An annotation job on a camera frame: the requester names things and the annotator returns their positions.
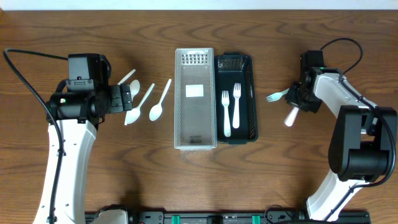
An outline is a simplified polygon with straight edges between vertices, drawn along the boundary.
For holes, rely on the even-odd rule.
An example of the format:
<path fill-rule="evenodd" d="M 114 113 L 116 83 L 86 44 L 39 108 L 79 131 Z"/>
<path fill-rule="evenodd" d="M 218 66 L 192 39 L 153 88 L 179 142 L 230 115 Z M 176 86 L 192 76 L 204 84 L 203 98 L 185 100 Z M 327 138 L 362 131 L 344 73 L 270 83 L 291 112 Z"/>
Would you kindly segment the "mint green plastic fork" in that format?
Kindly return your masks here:
<path fill-rule="evenodd" d="M 284 95 L 286 95 L 288 92 L 289 92 L 289 89 L 286 89 L 286 90 L 284 90 L 284 91 L 280 91 L 280 92 L 277 92 L 277 93 L 273 93 L 273 94 L 267 96 L 267 97 L 266 97 L 266 100 L 267 100 L 268 102 L 278 101 L 278 100 L 280 100 Z"/>

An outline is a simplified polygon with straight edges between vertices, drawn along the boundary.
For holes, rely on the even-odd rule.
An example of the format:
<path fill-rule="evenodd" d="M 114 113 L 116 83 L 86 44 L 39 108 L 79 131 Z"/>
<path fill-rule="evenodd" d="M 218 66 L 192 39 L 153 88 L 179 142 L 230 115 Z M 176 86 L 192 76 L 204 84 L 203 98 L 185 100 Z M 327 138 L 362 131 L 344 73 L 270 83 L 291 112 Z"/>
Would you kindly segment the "white plastic fork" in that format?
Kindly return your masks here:
<path fill-rule="evenodd" d="M 240 83 L 234 84 L 233 96 L 234 96 L 233 128 L 238 129 L 240 126 L 240 118 L 239 118 L 239 99 L 241 97 Z"/>
<path fill-rule="evenodd" d="M 222 91 L 221 96 L 221 103 L 224 108 L 224 136 L 230 137 L 231 136 L 231 125 L 229 120 L 229 93 L 227 90 Z"/>

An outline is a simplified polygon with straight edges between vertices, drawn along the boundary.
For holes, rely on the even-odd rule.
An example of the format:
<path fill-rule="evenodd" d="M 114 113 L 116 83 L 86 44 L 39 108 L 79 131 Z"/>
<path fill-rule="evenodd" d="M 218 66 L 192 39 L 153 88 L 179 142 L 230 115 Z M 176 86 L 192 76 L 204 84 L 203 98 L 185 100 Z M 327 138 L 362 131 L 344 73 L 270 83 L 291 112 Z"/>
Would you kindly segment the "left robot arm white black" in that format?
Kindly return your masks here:
<path fill-rule="evenodd" d="M 132 109 L 127 84 L 110 85 L 111 65 L 104 55 L 70 54 L 69 77 L 46 105 L 49 159 L 35 223 L 85 223 L 88 161 L 106 114 Z"/>

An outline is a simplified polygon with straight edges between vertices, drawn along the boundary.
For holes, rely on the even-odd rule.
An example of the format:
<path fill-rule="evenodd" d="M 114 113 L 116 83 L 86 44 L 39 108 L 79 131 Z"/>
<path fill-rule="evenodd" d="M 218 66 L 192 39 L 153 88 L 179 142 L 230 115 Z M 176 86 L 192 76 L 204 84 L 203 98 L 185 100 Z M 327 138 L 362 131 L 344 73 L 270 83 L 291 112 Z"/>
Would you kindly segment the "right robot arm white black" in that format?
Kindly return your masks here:
<path fill-rule="evenodd" d="M 336 117 L 328 150 L 330 170 L 305 206 L 308 219 L 335 221 L 357 192 L 391 176 L 397 155 L 397 111 L 360 95 L 341 70 L 324 64 L 322 50 L 300 56 L 300 80 L 285 99 L 293 107 L 286 126 L 293 125 L 300 110 L 316 113 L 322 104 Z"/>

